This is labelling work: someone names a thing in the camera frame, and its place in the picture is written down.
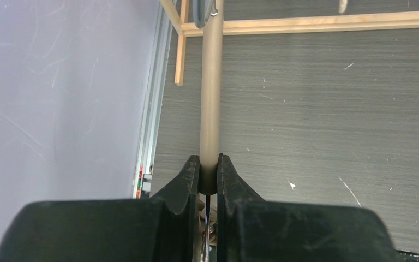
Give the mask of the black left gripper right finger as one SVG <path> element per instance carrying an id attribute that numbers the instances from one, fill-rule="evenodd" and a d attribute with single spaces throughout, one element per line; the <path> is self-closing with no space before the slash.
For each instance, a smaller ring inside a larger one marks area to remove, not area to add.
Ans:
<path id="1" fill-rule="evenodd" d="M 379 216 L 361 207 L 263 199 L 229 156 L 217 165 L 218 261 L 399 261 Z"/>

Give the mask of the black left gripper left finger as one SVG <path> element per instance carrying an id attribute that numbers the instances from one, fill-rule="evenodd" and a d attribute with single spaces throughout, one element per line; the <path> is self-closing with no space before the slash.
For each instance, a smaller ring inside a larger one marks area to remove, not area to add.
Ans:
<path id="1" fill-rule="evenodd" d="M 0 261 L 199 261 L 199 158 L 148 199 L 39 201 L 15 216 Z"/>

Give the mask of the wooden hanger for red underwear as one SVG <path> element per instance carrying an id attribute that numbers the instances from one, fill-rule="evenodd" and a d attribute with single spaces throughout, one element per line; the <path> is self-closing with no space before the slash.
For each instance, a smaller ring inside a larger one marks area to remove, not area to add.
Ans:
<path id="1" fill-rule="evenodd" d="M 197 28 L 203 31 L 199 154 L 199 191 L 205 196 L 203 261 L 210 260 L 211 195 L 217 191 L 224 22 L 223 5 L 223 1 L 193 1 L 194 23 Z"/>

